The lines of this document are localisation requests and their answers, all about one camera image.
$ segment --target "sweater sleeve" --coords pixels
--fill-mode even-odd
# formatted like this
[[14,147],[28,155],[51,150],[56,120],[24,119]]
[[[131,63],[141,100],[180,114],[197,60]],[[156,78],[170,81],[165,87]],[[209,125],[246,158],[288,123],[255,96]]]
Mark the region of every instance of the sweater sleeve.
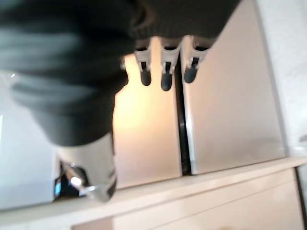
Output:
[[17,73],[13,97],[60,146],[112,129],[115,94],[134,51],[129,0],[1,0],[0,69]]

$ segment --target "white shelf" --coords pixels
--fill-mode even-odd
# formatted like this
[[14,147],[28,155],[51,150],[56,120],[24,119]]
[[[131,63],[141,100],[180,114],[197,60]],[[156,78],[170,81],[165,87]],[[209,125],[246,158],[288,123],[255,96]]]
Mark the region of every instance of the white shelf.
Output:
[[0,230],[61,229],[101,218],[132,212],[141,208],[193,196],[307,163],[307,157],[290,157],[199,176],[137,186],[117,191],[114,198],[102,204],[89,198],[78,198],[37,207],[0,213]]

